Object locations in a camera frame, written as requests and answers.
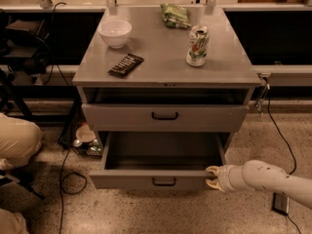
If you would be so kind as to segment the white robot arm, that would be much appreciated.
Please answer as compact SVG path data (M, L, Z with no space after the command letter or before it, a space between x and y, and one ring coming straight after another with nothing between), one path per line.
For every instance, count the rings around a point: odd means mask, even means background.
M266 191L285 195L312 209L312 180L287 174L282 168L259 160L241 166L209 166L206 184L224 193L237 191Z

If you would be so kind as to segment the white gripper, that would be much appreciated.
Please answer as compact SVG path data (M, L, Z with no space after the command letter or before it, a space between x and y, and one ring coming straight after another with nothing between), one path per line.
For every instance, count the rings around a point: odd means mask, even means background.
M206 171L216 177L216 182L206 180L206 184L221 192L254 191L250 185L255 167L252 165L234 166L209 166Z

